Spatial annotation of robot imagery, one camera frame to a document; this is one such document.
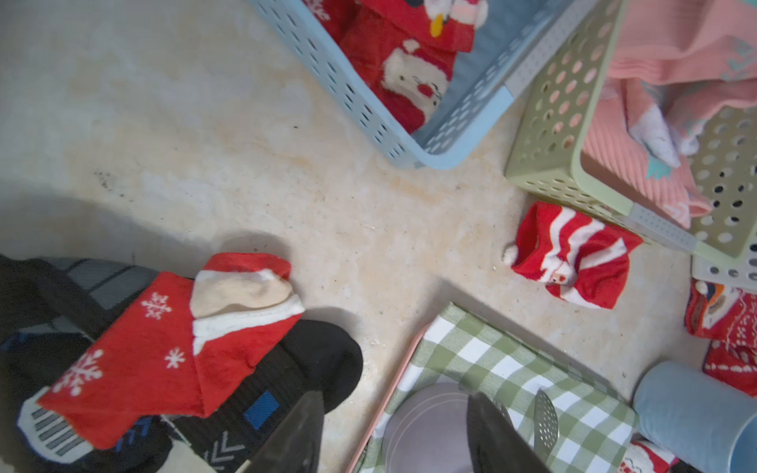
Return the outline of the light blue plastic basket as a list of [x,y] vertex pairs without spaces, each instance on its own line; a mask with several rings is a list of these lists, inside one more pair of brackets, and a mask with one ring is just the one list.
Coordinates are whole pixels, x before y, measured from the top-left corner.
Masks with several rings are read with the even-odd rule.
[[595,8],[593,1],[495,3],[473,50],[459,55],[451,88],[430,122],[407,133],[359,78],[302,1],[256,1],[311,75],[398,169],[452,169],[485,137],[547,60]]

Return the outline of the red Santa Christmas sock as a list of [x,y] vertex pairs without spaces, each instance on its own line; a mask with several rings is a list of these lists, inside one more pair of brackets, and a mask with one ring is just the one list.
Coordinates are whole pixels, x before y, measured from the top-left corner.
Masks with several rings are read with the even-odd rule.
[[358,1],[307,1],[352,67],[409,134],[432,118],[457,55],[425,45]]

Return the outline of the red bear Christmas sock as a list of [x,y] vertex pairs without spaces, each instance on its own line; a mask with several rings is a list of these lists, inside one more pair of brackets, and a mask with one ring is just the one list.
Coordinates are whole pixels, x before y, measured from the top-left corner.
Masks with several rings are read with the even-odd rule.
[[472,51],[489,12],[486,0],[375,0],[362,5],[419,43],[453,52]]

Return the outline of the light blue ceramic mug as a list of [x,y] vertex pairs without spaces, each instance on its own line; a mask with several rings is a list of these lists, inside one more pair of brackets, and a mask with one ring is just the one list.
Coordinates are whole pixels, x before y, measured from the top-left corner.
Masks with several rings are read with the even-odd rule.
[[756,470],[755,398],[666,361],[641,378],[633,408],[644,438],[697,470]]

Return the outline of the green white checkered cloth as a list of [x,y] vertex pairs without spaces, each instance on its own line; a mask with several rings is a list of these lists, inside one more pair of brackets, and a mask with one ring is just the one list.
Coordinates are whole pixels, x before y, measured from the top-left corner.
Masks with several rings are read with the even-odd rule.
[[535,439],[534,401],[544,392],[558,417],[558,438],[546,460],[553,472],[617,471],[638,424],[621,396],[589,372],[450,304],[414,339],[348,471],[386,469],[382,441],[390,418],[412,394],[433,384],[485,393],[507,409],[527,441]]

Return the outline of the lilac ceramic bowl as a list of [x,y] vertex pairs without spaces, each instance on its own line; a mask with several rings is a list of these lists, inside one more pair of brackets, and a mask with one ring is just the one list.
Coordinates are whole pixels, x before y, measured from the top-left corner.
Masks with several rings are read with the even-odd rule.
[[382,441],[388,472],[479,472],[471,450],[474,394],[457,384],[434,384],[409,396],[392,414]]

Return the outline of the red white striped Santa sock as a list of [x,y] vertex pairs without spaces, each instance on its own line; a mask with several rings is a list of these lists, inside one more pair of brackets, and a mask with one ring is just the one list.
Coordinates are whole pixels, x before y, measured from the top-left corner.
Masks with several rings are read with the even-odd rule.
[[631,441],[618,473],[668,473],[679,459],[667,449],[649,441]]

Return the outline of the pink sock with teal leaves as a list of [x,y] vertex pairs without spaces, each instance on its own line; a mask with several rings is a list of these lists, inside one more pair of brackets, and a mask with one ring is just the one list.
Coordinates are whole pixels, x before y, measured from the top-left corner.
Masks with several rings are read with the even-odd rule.
[[632,1],[582,159],[688,229],[713,209],[688,162],[705,125],[726,106],[755,104],[755,2]]

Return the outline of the white plastic basket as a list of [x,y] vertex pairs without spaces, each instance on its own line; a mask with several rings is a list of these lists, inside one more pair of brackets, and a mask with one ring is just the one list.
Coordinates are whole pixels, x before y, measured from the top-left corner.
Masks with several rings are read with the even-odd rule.
[[741,255],[730,257],[709,244],[698,244],[692,254],[691,275],[696,280],[756,293],[756,240]]

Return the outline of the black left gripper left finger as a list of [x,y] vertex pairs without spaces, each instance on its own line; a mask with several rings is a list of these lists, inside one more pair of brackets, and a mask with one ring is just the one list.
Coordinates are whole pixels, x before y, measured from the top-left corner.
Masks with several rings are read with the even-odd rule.
[[242,472],[316,473],[324,416],[323,395],[306,392]]

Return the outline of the black sock with white label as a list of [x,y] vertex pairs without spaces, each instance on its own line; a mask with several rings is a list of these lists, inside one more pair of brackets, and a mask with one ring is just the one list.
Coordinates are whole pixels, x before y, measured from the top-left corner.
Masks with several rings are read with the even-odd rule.
[[155,270],[90,259],[1,259],[1,462],[18,472],[157,472],[172,439],[144,417],[112,449],[90,449],[64,419],[39,411],[46,439],[27,437],[24,406],[53,384],[152,283]]

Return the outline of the red snowflake sock white cuff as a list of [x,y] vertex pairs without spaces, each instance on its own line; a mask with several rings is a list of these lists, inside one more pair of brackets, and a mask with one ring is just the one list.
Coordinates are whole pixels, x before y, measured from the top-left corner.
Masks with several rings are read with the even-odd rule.
[[300,320],[291,271],[227,252],[193,279],[160,273],[37,403],[96,449],[146,416],[209,417]]

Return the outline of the light green plastic basket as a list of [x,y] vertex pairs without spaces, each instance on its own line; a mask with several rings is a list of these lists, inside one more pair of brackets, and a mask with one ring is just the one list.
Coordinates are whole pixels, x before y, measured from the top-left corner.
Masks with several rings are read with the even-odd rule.
[[505,175],[750,284],[755,3],[595,3],[535,77]]

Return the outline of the black sock with blue patch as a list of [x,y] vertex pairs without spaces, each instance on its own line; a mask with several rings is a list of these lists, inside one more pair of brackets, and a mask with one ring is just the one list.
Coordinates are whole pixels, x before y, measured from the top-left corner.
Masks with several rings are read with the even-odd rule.
[[210,468],[236,472],[307,392],[320,393],[329,413],[355,390],[363,367],[359,344],[343,328],[300,320],[210,417],[170,416],[168,423]]

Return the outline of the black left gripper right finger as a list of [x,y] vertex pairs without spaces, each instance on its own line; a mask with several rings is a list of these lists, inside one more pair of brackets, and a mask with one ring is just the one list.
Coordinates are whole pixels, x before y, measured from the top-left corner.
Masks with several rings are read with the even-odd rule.
[[484,394],[469,396],[467,443],[475,473],[549,473],[509,418]]

